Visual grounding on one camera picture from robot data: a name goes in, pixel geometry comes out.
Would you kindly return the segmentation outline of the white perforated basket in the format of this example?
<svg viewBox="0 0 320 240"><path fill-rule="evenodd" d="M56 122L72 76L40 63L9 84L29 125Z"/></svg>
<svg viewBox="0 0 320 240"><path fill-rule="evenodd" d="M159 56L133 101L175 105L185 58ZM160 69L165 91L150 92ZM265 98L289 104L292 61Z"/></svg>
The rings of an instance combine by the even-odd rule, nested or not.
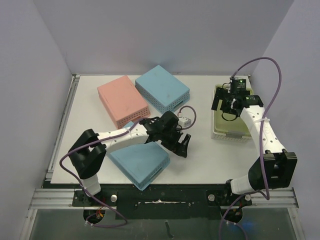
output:
<svg viewBox="0 0 320 240"><path fill-rule="evenodd" d="M212 139L226 140L232 142L245 143L252 139L247 125L240 117L234 114L223 112L221 110L222 104L225 102L222 97L223 93L218 88L224 88L224 91L230 89L229 86L216 84L212 94L212 105L216 110L211 110L211 127L210 134Z"/></svg>

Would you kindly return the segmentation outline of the green perforated basket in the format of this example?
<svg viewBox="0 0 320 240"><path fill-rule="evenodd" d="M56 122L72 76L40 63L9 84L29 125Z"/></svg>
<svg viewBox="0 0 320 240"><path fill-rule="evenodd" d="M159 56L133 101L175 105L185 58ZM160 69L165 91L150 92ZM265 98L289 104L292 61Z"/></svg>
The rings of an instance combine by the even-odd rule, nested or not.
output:
<svg viewBox="0 0 320 240"><path fill-rule="evenodd" d="M219 101L217 110L211 111L211 138L245 142L251 138L250 132L241 118L220 110Z"/></svg>

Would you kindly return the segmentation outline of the blue perforated basket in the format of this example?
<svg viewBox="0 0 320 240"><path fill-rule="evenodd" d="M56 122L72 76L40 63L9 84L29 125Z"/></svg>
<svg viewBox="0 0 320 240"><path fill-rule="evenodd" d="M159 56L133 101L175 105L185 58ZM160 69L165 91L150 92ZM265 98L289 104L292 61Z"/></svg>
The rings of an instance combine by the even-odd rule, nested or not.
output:
<svg viewBox="0 0 320 240"><path fill-rule="evenodd" d="M138 77L135 88L161 114L190 100L190 88L160 65Z"/></svg>
<svg viewBox="0 0 320 240"><path fill-rule="evenodd" d="M107 156L140 191L170 164L169 154L156 142L131 145Z"/></svg>

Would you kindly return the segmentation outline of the pink perforated basket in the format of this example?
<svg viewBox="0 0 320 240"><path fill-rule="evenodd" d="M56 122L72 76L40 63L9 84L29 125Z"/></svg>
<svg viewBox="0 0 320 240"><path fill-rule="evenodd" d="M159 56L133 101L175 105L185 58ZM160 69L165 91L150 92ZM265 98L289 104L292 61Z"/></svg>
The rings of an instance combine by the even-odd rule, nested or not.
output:
<svg viewBox="0 0 320 240"><path fill-rule="evenodd" d="M151 115L148 103L127 75L97 87L97 92L117 129Z"/></svg>

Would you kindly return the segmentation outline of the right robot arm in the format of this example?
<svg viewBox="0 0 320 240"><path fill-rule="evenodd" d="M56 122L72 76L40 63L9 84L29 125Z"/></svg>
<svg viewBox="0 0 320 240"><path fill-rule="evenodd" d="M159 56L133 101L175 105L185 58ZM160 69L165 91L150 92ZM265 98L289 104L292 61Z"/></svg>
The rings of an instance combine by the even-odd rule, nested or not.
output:
<svg viewBox="0 0 320 240"><path fill-rule="evenodd" d="M222 192L223 200L235 204L242 194L289 187L298 162L297 155L289 152L277 138L267 109L258 95L243 87L236 90L216 85L211 110L241 119L249 131L257 152L256 160L247 173L229 180Z"/></svg>

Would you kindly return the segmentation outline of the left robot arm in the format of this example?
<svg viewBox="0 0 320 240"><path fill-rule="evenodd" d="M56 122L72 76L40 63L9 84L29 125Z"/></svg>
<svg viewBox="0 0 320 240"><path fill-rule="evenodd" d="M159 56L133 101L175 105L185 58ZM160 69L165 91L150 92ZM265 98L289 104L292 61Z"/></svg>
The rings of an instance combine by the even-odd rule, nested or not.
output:
<svg viewBox="0 0 320 240"><path fill-rule="evenodd" d="M95 206L102 199L98 172L107 153L138 144L160 142L167 150L179 157L188 156L190 134L183 135L178 127L179 118L171 111L160 117L140 118L130 127L96 133L93 129L85 130L69 149L69 157L83 189L84 200Z"/></svg>

